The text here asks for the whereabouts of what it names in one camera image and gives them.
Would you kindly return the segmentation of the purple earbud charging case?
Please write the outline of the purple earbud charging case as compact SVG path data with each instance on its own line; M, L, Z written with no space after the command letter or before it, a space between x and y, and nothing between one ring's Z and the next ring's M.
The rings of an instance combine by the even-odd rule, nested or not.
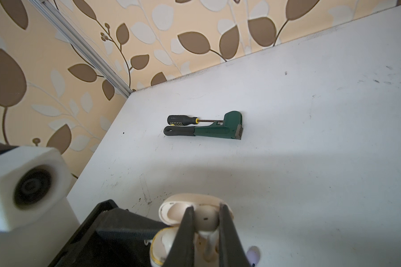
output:
M259 264L261 253L257 246L251 246L246 253L247 260L251 267L256 267Z

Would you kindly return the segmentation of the cream earbud charging case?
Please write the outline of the cream earbud charging case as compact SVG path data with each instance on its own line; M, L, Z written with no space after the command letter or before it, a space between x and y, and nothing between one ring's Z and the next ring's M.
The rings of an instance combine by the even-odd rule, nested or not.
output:
M163 267L178 254L189 261L189 266L219 266L219 212L222 207L233 219L228 204L214 196L186 193L165 199L159 208L159 219L166 227L150 242L151 266Z

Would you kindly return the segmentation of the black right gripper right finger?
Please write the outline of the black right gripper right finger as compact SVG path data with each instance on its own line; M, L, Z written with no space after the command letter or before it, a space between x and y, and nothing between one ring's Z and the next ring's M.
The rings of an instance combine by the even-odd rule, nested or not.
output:
M226 204L219 208L219 266L250 267L246 254L233 223L232 215Z

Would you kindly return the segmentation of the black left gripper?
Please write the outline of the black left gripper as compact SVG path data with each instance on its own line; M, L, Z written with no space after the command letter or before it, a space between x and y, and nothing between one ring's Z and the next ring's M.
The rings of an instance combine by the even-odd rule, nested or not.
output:
M51 261L51 267L150 267L149 242L167 225L99 203Z

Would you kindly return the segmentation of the cream earbud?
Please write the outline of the cream earbud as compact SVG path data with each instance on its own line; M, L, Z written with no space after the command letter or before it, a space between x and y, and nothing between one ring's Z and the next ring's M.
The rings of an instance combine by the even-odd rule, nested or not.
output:
M203 258L206 262L215 261L218 257L218 242L219 242L219 230L215 231L203 231L200 233L201 237L206 239L206 245L203 251Z

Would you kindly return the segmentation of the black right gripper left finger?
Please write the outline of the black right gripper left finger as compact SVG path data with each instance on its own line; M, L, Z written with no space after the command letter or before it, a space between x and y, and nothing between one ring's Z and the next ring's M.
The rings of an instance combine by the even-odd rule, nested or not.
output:
M193 267L194 266L194 207L190 206L184 212L183 219L176 238L169 251L163 267Z

